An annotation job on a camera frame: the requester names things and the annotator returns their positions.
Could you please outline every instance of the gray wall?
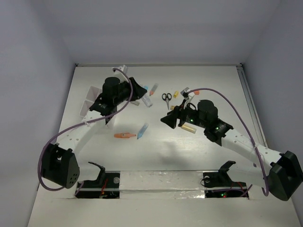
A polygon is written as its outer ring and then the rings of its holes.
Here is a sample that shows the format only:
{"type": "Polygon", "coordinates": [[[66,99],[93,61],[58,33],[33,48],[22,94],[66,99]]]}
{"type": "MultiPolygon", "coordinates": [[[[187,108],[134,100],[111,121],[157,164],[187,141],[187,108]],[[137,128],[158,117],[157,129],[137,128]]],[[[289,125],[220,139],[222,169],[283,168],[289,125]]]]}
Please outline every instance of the gray wall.
{"type": "Polygon", "coordinates": [[[239,63],[279,0],[43,0],[77,63],[239,63]]]}
{"type": "Polygon", "coordinates": [[[74,64],[39,6],[0,1],[0,226],[27,226],[44,143],[59,130],[74,64]]]}
{"type": "MultiPolygon", "coordinates": [[[[297,154],[303,167],[303,1],[283,0],[245,63],[271,148],[297,154]]],[[[303,185],[293,201],[303,224],[303,185]]]]}

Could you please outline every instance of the small object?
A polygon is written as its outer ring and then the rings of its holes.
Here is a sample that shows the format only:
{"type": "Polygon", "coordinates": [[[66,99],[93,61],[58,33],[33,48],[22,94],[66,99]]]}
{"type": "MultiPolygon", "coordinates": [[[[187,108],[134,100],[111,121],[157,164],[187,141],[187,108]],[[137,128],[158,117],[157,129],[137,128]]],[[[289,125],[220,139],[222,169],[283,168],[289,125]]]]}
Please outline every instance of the small object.
{"type": "Polygon", "coordinates": [[[115,138],[122,138],[122,139],[128,139],[128,138],[131,138],[133,136],[136,136],[136,134],[131,134],[129,132],[117,133],[117,134],[114,135],[115,138]]]}
{"type": "Polygon", "coordinates": [[[141,99],[142,99],[143,103],[146,105],[146,107],[149,108],[152,106],[152,102],[146,94],[144,94],[141,99]]]}
{"type": "Polygon", "coordinates": [[[139,101],[132,101],[131,104],[140,105],[140,102],[139,101]]]}
{"type": "Polygon", "coordinates": [[[142,135],[144,134],[144,132],[145,132],[145,130],[147,129],[147,127],[148,127],[148,124],[145,123],[144,126],[143,126],[143,127],[140,129],[140,131],[138,132],[138,137],[137,137],[137,139],[139,139],[139,138],[142,137],[142,135]]]}
{"type": "Polygon", "coordinates": [[[186,130],[186,131],[188,131],[188,132],[191,132],[191,133],[193,133],[193,134],[195,134],[196,131],[197,131],[197,129],[195,129],[194,127],[191,127],[191,126],[189,126],[189,125],[187,125],[187,124],[183,124],[183,125],[181,126],[181,129],[184,129],[184,130],[186,130]]]}
{"type": "Polygon", "coordinates": [[[166,102],[168,110],[169,110],[169,102],[170,102],[171,98],[172,98],[171,93],[167,93],[167,94],[163,93],[162,94],[162,99],[163,99],[163,101],[166,102]]]}
{"type": "Polygon", "coordinates": [[[179,92],[178,92],[178,91],[175,91],[175,93],[174,93],[174,98],[177,98],[178,95],[179,95],[179,92]]]}
{"type": "Polygon", "coordinates": [[[188,97],[188,94],[187,94],[187,91],[189,90],[189,87],[186,87],[184,88],[180,94],[184,97],[184,98],[187,98],[188,97]]]}
{"type": "Polygon", "coordinates": [[[119,183],[119,182],[120,182],[120,178],[116,176],[116,177],[114,178],[114,183],[119,183]]]}
{"type": "Polygon", "coordinates": [[[159,85],[158,83],[155,83],[154,86],[152,86],[152,89],[151,89],[151,91],[150,91],[150,96],[152,96],[153,93],[156,91],[158,85],[159,85]]]}

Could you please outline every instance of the scissors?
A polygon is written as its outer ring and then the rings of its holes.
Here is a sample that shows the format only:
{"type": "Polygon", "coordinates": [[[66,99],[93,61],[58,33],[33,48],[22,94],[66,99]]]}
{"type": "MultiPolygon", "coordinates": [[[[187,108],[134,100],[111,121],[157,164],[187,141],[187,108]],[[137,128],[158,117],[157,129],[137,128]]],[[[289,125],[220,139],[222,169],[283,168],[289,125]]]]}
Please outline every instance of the scissors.
{"type": "Polygon", "coordinates": [[[172,98],[171,93],[167,93],[167,94],[163,93],[162,94],[162,99],[163,99],[163,101],[166,102],[168,110],[169,110],[169,102],[170,102],[171,98],[172,98]]]}

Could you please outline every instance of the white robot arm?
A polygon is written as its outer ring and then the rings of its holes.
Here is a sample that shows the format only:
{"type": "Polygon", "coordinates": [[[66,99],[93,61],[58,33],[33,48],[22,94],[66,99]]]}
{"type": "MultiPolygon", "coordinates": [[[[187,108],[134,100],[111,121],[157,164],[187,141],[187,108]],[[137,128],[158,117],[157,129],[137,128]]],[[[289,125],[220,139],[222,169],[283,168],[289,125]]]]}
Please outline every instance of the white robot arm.
{"type": "MultiPolygon", "coordinates": [[[[114,76],[106,78],[102,93],[79,124],[81,127],[72,126],[75,128],[56,144],[49,143],[44,147],[38,163],[40,182],[43,177],[64,188],[74,186],[80,175],[76,156],[81,149],[96,131],[104,127],[117,113],[117,106],[120,103],[126,100],[135,101],[144,96],[147,92],[146,89],[137,84],[134,78],[126,79],[124,77],[126,69],[126,66],[114,68],[114,76]]],[[[42,186],[51,191],[61,189],[49,189],[43,184],[42,186]]]]}
{"type": "MultiPolygon", "coordinates": [[[[199,90],[214,91],[210,88],[199,90]]],[[[228,161],[216,172],[203,173],[204,178],[207,177],[205,187],[213,188],[224,184],[230,186],[233,182],[250,182],[267,188],[283,201],[288,200],[303,181],[303,172],[296,155],[290,151],[281,153],[271,150],[260,144],[253,145],[254,142],[218,118],[218,109],[213,102],[200,100],[197,108],[192,105],[189,102],[192,97],[187,92],[193,91],[195,90],[188,91],[188,88],[182,91],[181,94],[185,98],[182,104],[175,106],[173,111],[161,118],[161,121],[173,129],[177,125],[177,119],[179,119],[179,127],[187,122],[205,128],[204,134],[211,142],[235,151],[257,165],[256,167],[253,165],[241,167],[234,161],[228,161]]]]}

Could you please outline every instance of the white table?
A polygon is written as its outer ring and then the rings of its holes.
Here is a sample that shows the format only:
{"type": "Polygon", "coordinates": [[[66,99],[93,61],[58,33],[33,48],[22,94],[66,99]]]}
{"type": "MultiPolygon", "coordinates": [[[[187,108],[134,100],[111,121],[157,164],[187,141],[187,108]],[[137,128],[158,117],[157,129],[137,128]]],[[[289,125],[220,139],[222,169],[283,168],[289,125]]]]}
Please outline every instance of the white table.
{"type": "MultiPolygon", "coordinates": [[[[203,129],[191,134],[180,128],[172,130],[160,122],[166,115],[162,93],[185,87],[209,87],[226,95],[236,106],[252,135],[256,131],[246,102],[239,76],[234,66],[130,67],[128,75],[149,89],[159,83],[151,97],[153,106],[129,105],[116,116],[113,130],[97,133],[78,156],[82,177],[96,177],[96,169],[87,162],[103,165],[107,171],[181,171],[218,169],[227,160],[251,165],[238,154],[208,141],[203,129]],[[144,123],[149,128],[139,140],[115,139],[114,133],[137,133],[144,123]]],[[[60,130],[78,123],[79,112],[90,86],[102,88],[105,78],[112,76],[110,67],[77,67],[67,99],[60,130]]],[[[219,109],[219,117],[246,134],[229,105],[217,94],[205,91],[196,96],[210,99],[219,109]]],[[[171,105],[182,102],[179,95],[171,105]]],[[[47,185],[57,187],[45,180],[47,185]]],[[[201,187],[197,180],[194,187],[201,187]]],[[[299,221],[292,201],[282,202],[273,196],[264,197],[261,189],[250,190],[250,200],[172,199],[155,196],[121,197],[116,200],[70,199],[75,187],[60,192],[48,192],[39,187],[30,227],[54,226],[276,226],[298,227],[299,221]]]]}

